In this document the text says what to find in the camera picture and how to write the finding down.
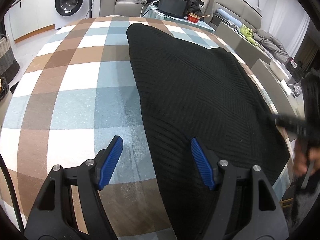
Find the right hand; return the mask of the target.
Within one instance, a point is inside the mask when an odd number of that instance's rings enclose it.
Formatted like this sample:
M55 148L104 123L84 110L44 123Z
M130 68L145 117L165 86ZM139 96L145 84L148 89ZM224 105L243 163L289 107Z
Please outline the right hand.
M301 177L302 175L306 174L308 165L307 165L307 157L305 153L302 151L301 143L297 139L295 141L295 147L294 147L294 153L295 153L295 158L293 162L293 171L296 176ZM319 147L312 147L310 148L309 151L309 158L310 161L314 161L314 166L313 170L311 171L311 175L316 173L319 170L320 166L320 149Z

